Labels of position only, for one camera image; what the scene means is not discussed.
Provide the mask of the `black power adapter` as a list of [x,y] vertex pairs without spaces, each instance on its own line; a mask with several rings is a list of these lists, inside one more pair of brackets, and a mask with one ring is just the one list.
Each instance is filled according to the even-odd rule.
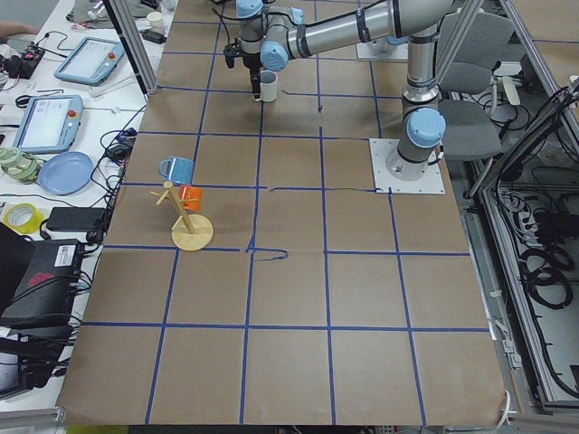
[[46,222],[50,231],[95,231],[102,226],[104,208],[54,207]]

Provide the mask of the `black scissors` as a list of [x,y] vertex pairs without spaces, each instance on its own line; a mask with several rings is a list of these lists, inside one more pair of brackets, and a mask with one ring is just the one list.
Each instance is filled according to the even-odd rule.
[[26,109],[30,103],[31,98],[31,95],[20,95],[14,100],[14,104],[19,109]]

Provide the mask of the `grey office chair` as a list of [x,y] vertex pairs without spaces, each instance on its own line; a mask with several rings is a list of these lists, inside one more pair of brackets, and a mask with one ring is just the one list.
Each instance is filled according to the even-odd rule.
[[[453,63],[439,80],[442,92],[480,94],[491,84],[505,47],[514,32],[506,17],[478,12]],[[487,112],[477,103],[443,99],[439,111],[446,121],[442,139],[444,156],[455,161],[474,161],[501,152],[498,130]]]

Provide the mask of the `blue teach pendant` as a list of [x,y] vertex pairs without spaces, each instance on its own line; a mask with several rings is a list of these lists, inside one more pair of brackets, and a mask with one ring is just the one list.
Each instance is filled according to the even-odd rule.
[[79,130],[83,109],[79,95],[31,97],[13,147],[38,155],[67,151]]
[[58,80],[99,86],[125,54],[121,42],[85,37],[53,73]]

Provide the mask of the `yellow tape roll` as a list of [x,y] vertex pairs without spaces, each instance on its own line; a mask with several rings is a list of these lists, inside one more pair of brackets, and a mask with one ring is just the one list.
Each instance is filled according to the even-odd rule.
[[44,220],[43,213],[30,203],[20,203],[8,208],[3,223],[21,234],[32,234],[38,231]]

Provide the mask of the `blue teach pendant lower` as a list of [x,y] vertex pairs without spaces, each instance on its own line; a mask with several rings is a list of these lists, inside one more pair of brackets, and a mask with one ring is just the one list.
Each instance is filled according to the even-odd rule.
[[31,97],[13,147],[38,155],[67,151],[79,130],[83,109],[79,95]]

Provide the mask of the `light blue plate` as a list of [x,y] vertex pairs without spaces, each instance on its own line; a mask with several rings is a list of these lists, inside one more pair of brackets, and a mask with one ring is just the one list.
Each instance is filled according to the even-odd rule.
[[90,181],[93,167],[90,156],[77,151],[64,152],[43,165],[37,183],[47,193],[76,193]]

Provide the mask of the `green tape rolls stack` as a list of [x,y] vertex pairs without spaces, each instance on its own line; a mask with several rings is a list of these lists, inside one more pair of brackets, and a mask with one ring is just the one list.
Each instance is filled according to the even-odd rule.
[[41,170],[41,161],[14,147],[1,148],[1,168],[10,178],[23,184],[34,183]]

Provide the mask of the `blue teach pendant upper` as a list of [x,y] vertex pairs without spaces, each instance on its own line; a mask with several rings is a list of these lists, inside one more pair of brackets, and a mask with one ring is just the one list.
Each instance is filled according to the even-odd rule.
[[125,54],[121,42],[85,37],[53,73],[58,80],[99,86]]

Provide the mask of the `orange mug on tree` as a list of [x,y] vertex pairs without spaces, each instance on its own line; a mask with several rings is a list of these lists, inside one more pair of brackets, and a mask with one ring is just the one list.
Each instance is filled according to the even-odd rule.
[[179,187],[178,196],[181,204],[188,212],[198,212],[201,210],[203,199],[203,189],[193,185],[182,184]]

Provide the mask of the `blue mug on tree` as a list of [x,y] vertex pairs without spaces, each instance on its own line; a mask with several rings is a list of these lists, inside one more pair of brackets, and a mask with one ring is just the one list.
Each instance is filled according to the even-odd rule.
[[193,180],[195,161],[181,156],[170,156],[158,165],[159,175],[173,184],[190,184]]

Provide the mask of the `aluminium frame post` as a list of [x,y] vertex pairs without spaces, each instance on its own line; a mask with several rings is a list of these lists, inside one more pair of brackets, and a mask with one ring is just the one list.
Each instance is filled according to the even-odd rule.
[[128,56],[141,92],[147,96],[156,94],[158,91],[157,77],[147,56],[135,20],[129,11],[128,2],[125,0],[104,0],[104,5]]

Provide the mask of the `wooden mug tree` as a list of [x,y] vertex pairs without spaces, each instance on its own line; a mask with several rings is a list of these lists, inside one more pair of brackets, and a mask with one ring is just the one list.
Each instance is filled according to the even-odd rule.
[[210,243],[214,235],[214,227],[202,214],[185,210],[178,196],[180,186],[176,187],[172,182],[164,181],[165,191],[152,192],[152,194],[158,197],[156,205],[168,200],[176,209],[177,219],[171,227],[171,237],[177,248],[185,251],[198,251]]

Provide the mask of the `white cup grey rim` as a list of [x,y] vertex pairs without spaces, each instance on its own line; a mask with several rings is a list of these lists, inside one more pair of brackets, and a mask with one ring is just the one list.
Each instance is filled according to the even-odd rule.
[[270,103],[278,95],[279,76],[275,71],[262,71],[260,74],[260,101]]

